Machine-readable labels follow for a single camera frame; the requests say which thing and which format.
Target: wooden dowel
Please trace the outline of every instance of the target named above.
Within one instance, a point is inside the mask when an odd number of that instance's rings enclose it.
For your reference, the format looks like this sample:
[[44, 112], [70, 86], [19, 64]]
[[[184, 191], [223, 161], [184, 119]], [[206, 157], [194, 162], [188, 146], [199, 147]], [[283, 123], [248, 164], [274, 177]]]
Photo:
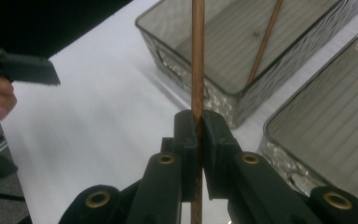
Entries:
[[260, 65], [261, 59], [263, 58], [264, 51], [266, 50], [267, 43], [269, 42], [269, 36], [271, 35], [272, 28], [274, 27], [274, 23], [277, 20], [279, 11], [281, 9], [283, 0], [278, 0], [275, 5], [274, 11], [272, 12], [271, 19], [269, 20], [269, 24], [264, 34], [263, 41], [261, 42], [260, 48], [258, 49], [257, 56], [255, 57], [255, 63], [252, 67], [252, 71], [248, 77], [246, 82], [246, 86], [252, 84], [255, 79], [255, 74], [257, 73], [258, 66]]
[[202, 223], [202, 111], [204, 93], [204, 0], [193, 0], [192, 5], [192, 89], [191, 110], [199, 140], [199, 161], [196, 199], [191, 203], [191, 224]]

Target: brown rod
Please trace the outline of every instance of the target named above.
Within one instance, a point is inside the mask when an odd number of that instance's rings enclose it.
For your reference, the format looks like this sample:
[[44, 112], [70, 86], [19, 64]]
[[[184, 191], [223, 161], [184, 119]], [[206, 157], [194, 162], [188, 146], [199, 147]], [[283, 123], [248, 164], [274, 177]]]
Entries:
[[202, 223], [202, 111], [204, 88], [204, 0], [193, 0], [192, 5], [192, 89], [191, 110], [193, 112], [197, 137], [199, 140], [199, 160], [196, 198], [191, 203], [191, 224]]
[[277, 20], [279, 11], [281, 9], [283, 0], [277, 0], [277, 4], [275, 5], [274, 11], [272, 12], [271, 19], [269, 20], [269, 24], [264, 34], [263, 41], [261, 42], [260, 48], [258, 49], [257, 56], [255, 57], [255, 63], [252, 68], [251, 74], [248, 77], [246, 82], [246, 86], [252, 84], [255, 79], [255, 74], [257, 72], [258, 66], [260, 65], [261, 59], [263, 58], [264, 51], [266, 50], [266, 45], [269, 42], [269, 36], [271, 35], [272, 28], [274, 27], [274, 23]]

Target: white tabletop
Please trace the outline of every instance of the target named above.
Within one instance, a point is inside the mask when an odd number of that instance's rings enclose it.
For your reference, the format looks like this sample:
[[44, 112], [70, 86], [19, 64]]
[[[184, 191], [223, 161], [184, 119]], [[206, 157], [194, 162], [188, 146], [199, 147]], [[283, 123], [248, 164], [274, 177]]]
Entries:
[[[173, 116], [189, 105], [158, 79], [137, 16], [157, 0], [134, 0], [53, 56], [60, 87], [16, 82], [18, 104], [4, 132], [32, 220], [57, 223], [84, 189], [124, 189], [140, 179]], [[358, 16], [233, 131], [242, 150], [256, 151], [266, 119], [323, 63], [358, 34]], [[227, 202], [207, 202], [204, 223], [229, 221]], [[182, 223], [188, 223], [188, 206]]]

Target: finger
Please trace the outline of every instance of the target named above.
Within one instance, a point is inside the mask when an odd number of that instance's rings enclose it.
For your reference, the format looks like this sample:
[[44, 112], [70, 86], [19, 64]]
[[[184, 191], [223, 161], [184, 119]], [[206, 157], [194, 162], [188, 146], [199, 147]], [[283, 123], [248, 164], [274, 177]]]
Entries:
[[4, 95], [12, 95], [14, 91], [10, 81], [5, 77], [0, 77], [0, 93]]
[[16, 103], [17, 99], [14, 94], [6, 95], [0, 93], [0, 120], [7, 116]]

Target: white table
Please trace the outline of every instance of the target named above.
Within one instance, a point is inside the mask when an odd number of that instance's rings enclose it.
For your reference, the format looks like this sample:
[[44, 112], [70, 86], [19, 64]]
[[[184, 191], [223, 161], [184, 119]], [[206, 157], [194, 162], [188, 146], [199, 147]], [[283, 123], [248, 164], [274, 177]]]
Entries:
[[[189, 108], [158, 79], [134, 26], [156, 2], [134, 0], [53, 56], [60, 87], [15, 83], [19, 102], [2, 125], [34, 223], [57, 223], [86, 188], [140, 179], [173, 136], [173, 116]], [[358, 16], [233, 131], [243, 150], [257, 150], [265, 120], [357, 33]], [[227, 202], [206, 202], [204, 192], [204, 223], [227, 223]]]

